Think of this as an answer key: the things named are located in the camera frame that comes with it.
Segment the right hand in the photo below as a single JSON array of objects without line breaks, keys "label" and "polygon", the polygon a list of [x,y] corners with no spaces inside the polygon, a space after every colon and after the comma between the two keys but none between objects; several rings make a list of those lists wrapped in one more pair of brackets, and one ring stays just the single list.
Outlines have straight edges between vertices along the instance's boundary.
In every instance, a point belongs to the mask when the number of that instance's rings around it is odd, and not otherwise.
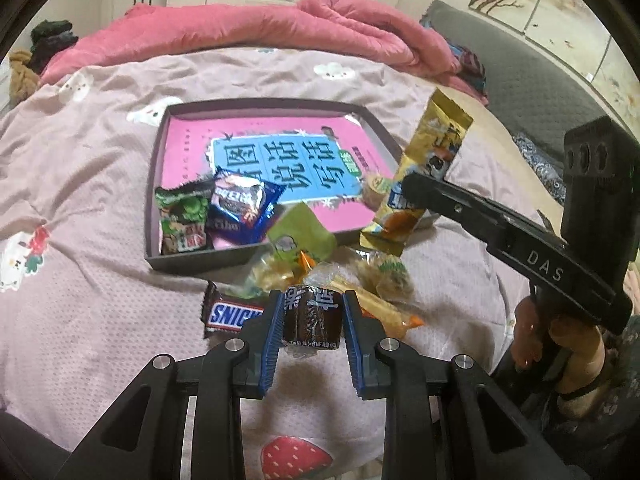
[{"label": "right hand", "polygon": [[554,390],[571,394],[591,385],[605,364],[605,346],[597,326],[565,314],[545,320],[532,297],[520,301],[515,309],[511,356],[515,364],[530,370],[543,358],[551,363],[562,358],[560,376]]}]

